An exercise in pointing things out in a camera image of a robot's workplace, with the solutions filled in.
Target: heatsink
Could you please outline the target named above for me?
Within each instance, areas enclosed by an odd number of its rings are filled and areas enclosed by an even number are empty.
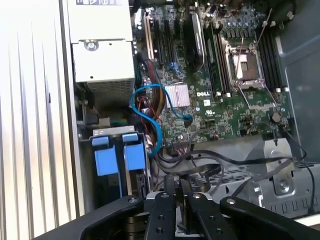
[[[168,92],[173,108],[190,106],[189,90],[187,84],[174,84],[164,87]],[[171,108],[168,97],[166,97],[167,108]]]

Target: blue plastic clip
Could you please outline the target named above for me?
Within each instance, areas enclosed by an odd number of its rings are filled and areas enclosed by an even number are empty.
[[[124,155],[126,167],[128,171],[144,169],[146,167],[146,154],[143,142],[134,143],[139,141],[137,133],[130,133],[122,135],[124,146]]]
[[[94,147],[108,144],[109,138],[107,136],[95,137],[92,139],[92,146]],[[105,176],[118,172],[115,146],[94,151],[94,157],[98,176]]]

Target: motherboard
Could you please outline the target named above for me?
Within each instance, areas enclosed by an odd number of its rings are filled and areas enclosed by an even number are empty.
[[[164,147],[183,146],[196,133],[193,141],[200,143],[268,135],[278,131],[272,120],[288,125],[289,88],[272,33],[263,28],[267,18],[251,4],[139,9],[134,47],[154,61],[176,111],[193,116],[186,127],[166,105],[160,116]]]

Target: cpu socket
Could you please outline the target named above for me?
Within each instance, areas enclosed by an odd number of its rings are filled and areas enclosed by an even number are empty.
[[[225,59],[231,86],[235,92],[241,92],[250,110],[268,110],[277,107],[274,97],[266,86],[262,72],[261,61],[255,44],[249,46],[231,46],[225,42]],[[244,91],[254,88],[256,91],[266,91],[270,103],[263,105],[250,104]]]

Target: power supply label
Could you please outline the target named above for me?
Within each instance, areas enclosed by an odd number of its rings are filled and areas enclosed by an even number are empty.
[[[77,5],[121,6],[123,0],[76,0]]]

